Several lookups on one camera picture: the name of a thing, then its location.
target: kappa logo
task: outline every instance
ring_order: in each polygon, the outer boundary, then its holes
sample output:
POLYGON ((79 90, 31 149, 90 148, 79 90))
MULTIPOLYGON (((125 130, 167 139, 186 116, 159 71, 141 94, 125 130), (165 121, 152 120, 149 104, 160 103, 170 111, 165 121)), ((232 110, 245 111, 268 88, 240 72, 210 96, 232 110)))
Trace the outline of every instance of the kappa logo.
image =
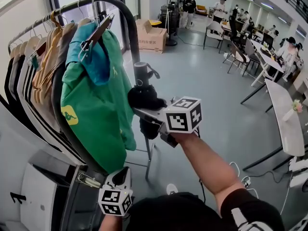
POLYGON ((78 124, 78 117, 72 106, 67 105, 65 107, 61 107, 61 112, 70 126, 78 124))

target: grey floor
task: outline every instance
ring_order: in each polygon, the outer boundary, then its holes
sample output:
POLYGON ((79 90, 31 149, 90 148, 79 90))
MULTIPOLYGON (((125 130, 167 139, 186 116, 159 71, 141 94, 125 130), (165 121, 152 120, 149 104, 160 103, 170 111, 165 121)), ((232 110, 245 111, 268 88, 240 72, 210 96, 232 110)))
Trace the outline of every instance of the grey floor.
MULTIPOLYGON (((191 44, 203 44, 204 34, 193 30, 179 30, 180 38, 191 44)), ((269 95, 260 91, 244 105, 240 101, 255 88, 250 87, 253 79, 240 74, 233 67, 227 74, 230 63, 222 63, 223 53, 228 51, 224 42, 222 52, 218 49, 184 44, 175 37, 178 45, 166 48, 163 54, 141 52, 141 60, 148 62, 161 76, 151 79, 158 96, 170 99, 173 96, 192 96, 202 99, 203 121, 200 126, 201 138, 227 162, 236 162, 240 169, 262 158, 281 145, 277 121, 273 110, 265 110, 271 105, 269 95)), ((217 46, 217 42, 208 39, 208 46, 217 46)), ((130 52, 125 54, 125 68, 134 83, 130 52)), ((303 129, 307 122, 307 112, 300 114, 303 129)), ((144 137, 140 133, 139 119, 135 117, 133 129, 138 149, 145 149, 144 137)), ((179 191, 191 192, 201 199, 202 190, 192 166, 181 147, 172 148, 156 138, 158 149, 153 153, 150 169, 150 182, 144 179, 145 169, 129 165, 133 171, 133 190, 136 200, 155 197, 166 193, 166 186, 173 183, 179 191)), ((288 156, 284 152, 264 163, 242 172, 246 175, 259 175, 279 164, 288 156)), ((128 161, 146 163, 147 157, 142 152, 129 152, 128 161)), ((276 173, 278 179, 288 169, 287 165, 276 173)), ((285 177, 276 184, 272 175, 252 178, 251 187, 257 190, 261 200, 274 205, 281 211, 290 177, 285 177)), ((206 190, 206 204, 216 208, 215 200, 206 190)), ((308 212, 308 194, 300 189, 291 189, 282 214, 287 229, 297 223, 308 212)))

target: green jacket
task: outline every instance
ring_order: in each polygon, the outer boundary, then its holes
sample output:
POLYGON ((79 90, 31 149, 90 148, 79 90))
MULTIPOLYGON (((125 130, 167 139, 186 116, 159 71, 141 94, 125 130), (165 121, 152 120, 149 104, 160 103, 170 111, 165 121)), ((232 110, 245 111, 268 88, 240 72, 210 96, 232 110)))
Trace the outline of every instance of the green jacket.
POLYGON ((72 62, 63 76, 61 111, 73 132, 108 173, 123 167, 126 151, 134 151, 133 111, 127 94, 130 81, 116 36, 109 30, 103 43, 110 61, 110 77, 96 86, 81 63, 72 62))

